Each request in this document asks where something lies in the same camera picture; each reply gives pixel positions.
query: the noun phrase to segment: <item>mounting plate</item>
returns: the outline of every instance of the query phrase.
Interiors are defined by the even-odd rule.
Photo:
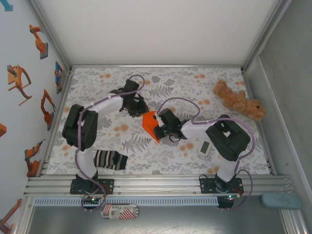
[[[113,179],[98,179],[98,182],[104,187],[106,194],[113,194],[114,192],[114,180]],[[70,194],[85,195],[86,192],[82,190],[77,190],[71,187]],[[93,195],[96,195],[96,194],[103,194],[103,191],[99,189]]]
[[[234,178],[232,180],[231,188],[221,193],[215,186],[215,178],[201,178],[199,179],[200,190],[202,194],[242,194],[244,193],[243,183],[241,178]]]

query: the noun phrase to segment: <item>stuffed animal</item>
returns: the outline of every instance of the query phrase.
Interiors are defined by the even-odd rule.
[[[265,116],[266,112],[258,100],[246,99],[246,94],[242,90],[238,94],[233,92],[224,80],[219,80],[215,84],[214,94],[221,98],[225,107],[238,111],[251,119],[260,121]]]

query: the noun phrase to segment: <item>small white device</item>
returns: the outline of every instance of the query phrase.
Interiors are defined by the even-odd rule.
[[[197,155],[201,157],[207,157],[209,154],[209,151],[211,149],[212,143],[209,141],[204,141],[200,148],[197,150]]]

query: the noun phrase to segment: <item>orange block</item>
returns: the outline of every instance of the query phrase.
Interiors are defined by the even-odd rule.
[[[154,134],[154,128],[158,126],[158,121],[154,119],[156,111],[150,111],[143,115],[142,127],[159,143],[159,140]]]
[[[0,137],[6,133],[6,127],[0,124]]]

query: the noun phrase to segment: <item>white wall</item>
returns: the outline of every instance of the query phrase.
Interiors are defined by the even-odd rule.
[[[40,60],[35,46],[35,37],[29,32],[29,24],[37,26],[35,18],[25,1],[10,0],[13,12],[5,12],[0,4],[0,123],[7,127],[7,133],[0,137],[0,218],[2,218],[22,197],[27,182],[27,167],[24,161],[25,149],[31,149],[43,138],[49,139],[50,132],[43,119],[40,101],[46,89],[56,107],[61,93],[56,94],[54,77],[55,61],[58,60],[49,44],[48,57]],[[44,34],[39,33],[47,42]],[[24,91],[31,99],[19,106],[24,97],[17,89],[8,91],[7,65],[20,65],[28,73],[32,84]],[[52,112],[48,101],[46,110]],[[39,160],[45,152],[47,141],[34,158]]]
[[[243,65],[278,0],[36,0],[72,64]]]

